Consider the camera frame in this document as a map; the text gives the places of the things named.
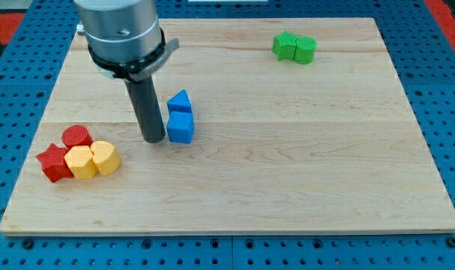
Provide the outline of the black clamp ring mount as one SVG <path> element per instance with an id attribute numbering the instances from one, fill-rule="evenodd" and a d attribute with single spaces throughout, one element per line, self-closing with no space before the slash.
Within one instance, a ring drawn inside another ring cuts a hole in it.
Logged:
<path id="1" fill-rule="evenodd" d="M 110 79 L 122 79 L 129 82 L 140 82 L 151 77 L 165 65 L 171 54 L 180 47 L 179 39 L 173 38 L 166 43 L 163 30 L 160 30 L 161 42 L 157 48 L 145 57 L 131 62 L 107 61 L 98 56 L 88 45 L 91 59 L 97 69 Z"/>

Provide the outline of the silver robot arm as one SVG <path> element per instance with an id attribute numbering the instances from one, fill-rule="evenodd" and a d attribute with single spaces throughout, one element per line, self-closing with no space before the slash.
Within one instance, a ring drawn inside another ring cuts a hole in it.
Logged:
<path id="1" fill-rule="evenodd" d="M 153 0 L 75 0 L 89 54 L 107 77 L 120 79 L 129 94 L 143 139 L 165 137 L 153 74 L 180 47 L 167 42 Z"/>

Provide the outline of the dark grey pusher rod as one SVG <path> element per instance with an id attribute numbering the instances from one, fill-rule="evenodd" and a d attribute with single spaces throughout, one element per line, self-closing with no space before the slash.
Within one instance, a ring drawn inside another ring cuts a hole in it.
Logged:
<path id="1" fill-rule="evenodd" d="M 153 79 L 124 83 L 143 139 L 147 143 L 160 142 L 165 137 L 165 130 Z"/>

